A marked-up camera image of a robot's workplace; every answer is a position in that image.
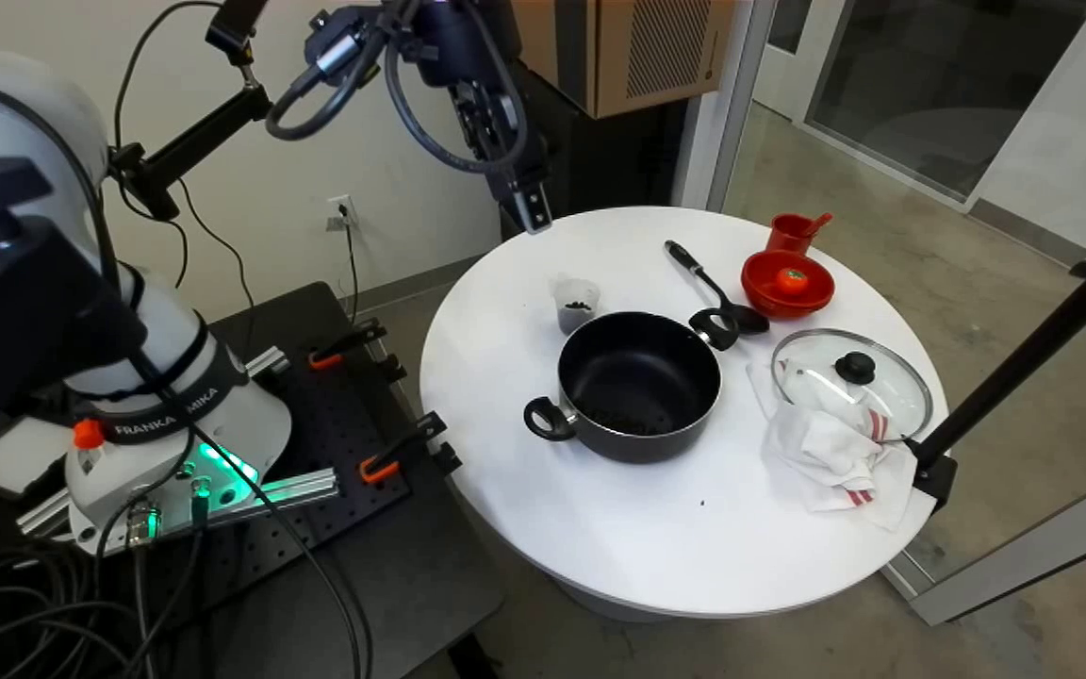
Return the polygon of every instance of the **wall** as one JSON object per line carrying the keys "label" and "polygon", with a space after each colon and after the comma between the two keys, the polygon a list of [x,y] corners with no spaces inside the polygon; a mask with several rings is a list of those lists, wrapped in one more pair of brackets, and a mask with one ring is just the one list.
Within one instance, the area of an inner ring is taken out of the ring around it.
{"label": "wall", "polygon": [[990,165],[978,198],[1086,247],[1086,27]]}
{"label": "wall", "polygon": [[[110,119],[127,49],[163,8],[168,0],[0,0],[0,49],[65,70],[90,90]],[[320,12],[313,0],[278,0],[259,17],[256,75],[271,96],[301,70],[313,12]],[[224,52],[205,44],[207,17],[213,12],[191,8],[150,38],[127,94],[124,140],[156,152],[242,86]],[[425,129],[467,152],[449,96],[425,90],[416,66],[403,66],[403,79]],[[399,129],[381,79],[313,140],[278,142],[259,125],[247,129],[197,165],[188,184],[205,218],[247,252],[256,298],[313,277],[328,277],[349,292],[349,238],[325,230],[328,196],[340,192],[354,198],[362,218],[354,232],[362,286],[445,269],[497,242],[497,206],[483,179],[420,152]],[[117,198],[110,213],[121,256],[173,277],[173,232],[132,218]],[[188,218],[181,222],[191,230],[184,303],[207,316],[242,309],[232,256]]]}

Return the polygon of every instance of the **black pole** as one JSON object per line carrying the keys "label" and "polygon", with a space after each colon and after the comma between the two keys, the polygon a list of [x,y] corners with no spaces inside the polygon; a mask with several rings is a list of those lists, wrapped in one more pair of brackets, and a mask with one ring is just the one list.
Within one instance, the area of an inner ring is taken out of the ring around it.
{"label": "black pole", "polygon": [[947,455],[949,445],[958,445],[958,436],[964,436],[982,417],[990,417],[1031,374],[1039,374],[1084,326],[1086,326],[1086,277],[926,441],[908,441],[908,447],[917,453],[917,486],[928,490],[938,505],[947,505],[947,494],[954,482],[954,460]]}

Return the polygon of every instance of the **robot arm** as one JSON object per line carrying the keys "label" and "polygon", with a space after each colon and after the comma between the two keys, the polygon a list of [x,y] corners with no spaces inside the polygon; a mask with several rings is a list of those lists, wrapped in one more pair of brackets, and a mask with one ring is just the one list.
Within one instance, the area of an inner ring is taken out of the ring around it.
{"label": "robot arm", "polygon": [[[213,41],[224,44],[242,70],[248,66],[247,21],[256,17],[256,8],[259,3],[248,0],[247,12],[213,27]],[[313,134],[372,79],[381,52],[391,101],[399,101],[398,109],[420,142],[457,171],[487,172],[493,196],[517,222],[546,227],[552,213],[520,96],[467,0],[423,0],[410,16],[399,8],[344,8],[320,16],[307,44],[308,66],[276,101],[268,129],[286,140]],[[429,86],[449,86],[476,157],[449,155],[420,129],[399,94],[399,57],[416,60]],[[337,86],[328,104],[307,125],[283,129],[283,113],[320,81]],[[256,109],[263,109],[263,94],[259,86],[247,86],[156,157],[137,152],[132,162],[121,165],[117,155],[121,184],[156,213],[168,213],[168,184],[252,119]],[[21,349],[21,365],[0,370],[0,402],[42,375],[65,375],[68,393],[83,399],[90,433],[75,441],[75,453],[65,460],[75,536],[106,529],[139,490],[150,505],[176,505],[191,499],[188,482],[207,490],[235,482],[227,471],[220,480],[176,480],[181,460],[239,453],[239,463],[259,480],[292,441],[292,409],[247,375],[205,321],[159,277],[110,256],[100,203],[106,147],[102,125],[83,94],[38,66],[21,70],[21,64],[0,64],[0,192],[7,192],[0,196],[0,277],[13,277],[13,286],[0,286],[0,335],[13,331],[0,345]],[[31,256],[7,256],[13,247],[38,252],[44,269],[26,269]],[[34,311],[53,316],[53,323],[34,323],[38,343],[21,343],[17,335],[26,335]],[[59,362],[57,374],[42,374],[38,365],[49,365],[59,345],[81,345],[81,362]]]}
{"label": "robot arm", "polygon": [[[542,230],[552,222],[542,147],[528,129],[526,101],[471,0],[340,8],[320,12],[308,27],[307,70],[271,104],[271,134],[316,134],[385,64],[389,96],[403,129],[439,162],[483,172],[493,198],[520,230]],[[476,157],[452,155],[420,125],[399,86],[399,60],[420,64],[425,86],[449,90]],[[313,86],[334,86],[328,101],[308,119],[286,125],[283,118]]]}

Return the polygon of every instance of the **frying pan handle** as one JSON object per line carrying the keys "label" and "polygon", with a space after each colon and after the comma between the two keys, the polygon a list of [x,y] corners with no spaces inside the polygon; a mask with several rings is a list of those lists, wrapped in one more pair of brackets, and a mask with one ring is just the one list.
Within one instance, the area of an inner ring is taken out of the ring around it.
{"label": "frying pan handle", "polygon": [[569,414],[567,414],[559,402],[552,402],[546,394],[532,399],[532,402],[520,409],[520,417],[528,422],[528,428],[532,428],[536,436],[546,436],[546,441],[569,441],[569,436],[579,436],[579,425],[569,422]]}

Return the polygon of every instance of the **white robot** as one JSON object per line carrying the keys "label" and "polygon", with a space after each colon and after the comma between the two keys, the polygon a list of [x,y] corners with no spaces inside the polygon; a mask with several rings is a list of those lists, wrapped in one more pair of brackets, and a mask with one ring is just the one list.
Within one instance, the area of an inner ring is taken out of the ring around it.
{"label": "white robot", "polygon": [[[232,27],[227,17],[239,17],[239,8],[242,3],[227,3],[213,27],[214,33],[207,38],[224,44],[248,75],[247,33],[252,28],[259,3],[248,3],[248,16],[242,12],[242,27]],[[440,162],[483,171],[507,212],[515,212],[526,227],[546,227],[552,213],[542,189],[526,171],[528,129],[520,101],[503,60],[493,57],[497,49],[487,41],[487,28],[464,0],[423,3],[416,16],[379,8],[316,16],[307,44],[307,75],[276,104],[263,104],[259,86],[248,79],[247,94],[213,113],[213,133],[199,125],[181,140],[191,147],[191,157],[176,155],[176,171],[171,171],[173,155],[147,162],[139,152],[110,152],[102,119],[83,90],[38,64],[0,57],[0,189],[7,198],[0,203],[0,222],[7,222],[0,230],[0,252],[13,256],[21,245],[26,245],[26,238],[13,238],[17,218],[21,227],[53,227],[83,269],[90,269],[100,277],[112,277],[112,309],[90,326],[112,323],[117,311],[139,331],[132,335],[137,343],[127,343],[127,349],[112,349],[110,362],[59,374],[65,389],[90,409],[90,417],[75,425],[75,447],[65,455],[68,499],[59,502],[68,505],[73,539],[83,552],[121,552],[127,544],[124,536],[137,533],[137,524],[127,518],[121,519],[121,514],[139,499],[147,518],[171,518],[173,524],[188,524],[191,499],[213,499],[220,505],[247,502],[242,494],[248,494],[248,482],[239,482],[239,471],[263,480],[263,471],[286,447],[293,425],[292,409],[248,375],[248,370],[205,326],[197,311],[173,298],[168,282],[102,256],[102,222],[96,222],[102,218],[96,198],[102,178],[112,171],[132,198],[139,198],[150,213],[163,218],[168,212],[171,218],[168,184],[220,147],[235,129],[263,113],[268,129],[283,140],[313,134],[372,75],[381,52],[385,66],[398,70],[398,52],[420,52],[423,44],[439,49],[429,60],[420,60],[420,66],[429,86],[449,86],[476,152],[476,157],[440,155]],[[337,86],[337,94],[307,125],[286,129],[286,109],[316,81]],[[17,184],[31,184],[26,165],[38,171],[38,184],[49,184],[44,196],[26,189],[17,192]],[[17,309],[5,304],[26,309],[31,303],[42,304],[42,298],[44,292],[31,298],[7,289],[0,298],[0,311],[13,316]],[[24,374],[5,370],[0,394],[34,386],[24,382]]]}

